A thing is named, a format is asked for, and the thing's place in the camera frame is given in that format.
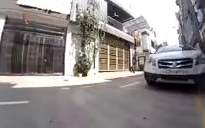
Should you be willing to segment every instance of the car wheel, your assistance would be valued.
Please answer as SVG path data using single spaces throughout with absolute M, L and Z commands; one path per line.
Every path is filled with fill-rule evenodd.
M 199 89 L 199 91 L 202 91 L 202 92 L 205 91 L 205 80 L 196 81 L 195 85 Z
M 148 80 L 148 79 L 146 79 L 146 82 L 147 82 L 147 85 L 148 86 L 154 86 L 154 84 L 155 84 L 155 81 L 153 81 L 153 80 Z

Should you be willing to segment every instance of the license plate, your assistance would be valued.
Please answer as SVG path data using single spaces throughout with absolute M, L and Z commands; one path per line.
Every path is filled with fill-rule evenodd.
M 187 70 L 166 70 L 165 71 L 166 74 L 181 74 L 181 75 L 184 75 L 184 74 L 188 74 L 188 71 Z

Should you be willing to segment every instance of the green plant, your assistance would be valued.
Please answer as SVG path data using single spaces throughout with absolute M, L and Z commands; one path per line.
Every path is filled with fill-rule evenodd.
M 88 7 L 81 15 L 77 17 L 77 23 L 80 28 L 81 40 L 81 51 L 78 55 L 76 64 L 74 65 L 74 75 L 82 73 L 83 76 L 87 76 L 88 71 L 91 68 L 90 49 L 92 49 L 91 43 L 94 42 L 95 52 L 95 40 L 99 35 L 99 21 L 95 16 L 95 8 L 91 9 Z

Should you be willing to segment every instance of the white road marking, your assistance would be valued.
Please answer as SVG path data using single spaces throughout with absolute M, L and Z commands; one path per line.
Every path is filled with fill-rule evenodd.
M 132 84 L 127 84 L 127 85 L 120 86 L 120 88 L 126 88 L 126 87 L 133 86 L 133 85 L 140 84 L 140 83 L 141 82 L 135 82 L 135 83 L 132 83 Z
M 83 86 L 81 88 L 91 88 L 91 87 L 93 87 L 93 86 Z
M 62 90 L 70 90 L 70 88 L 62 88 Z
M 0 105 L 19 105 L 19 104 L 28 104 L 30 101 L 4 101 L 0 102 Z

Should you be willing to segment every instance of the sidewalk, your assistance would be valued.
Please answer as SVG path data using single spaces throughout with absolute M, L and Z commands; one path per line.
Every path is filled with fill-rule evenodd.
M 111 79 L 143 74 L 143 72 L 106 72 L 88 77 L 66 76 L 0 76 L 0 83 L 14 84 L 13 88 L 64 87 L 109 82 Z

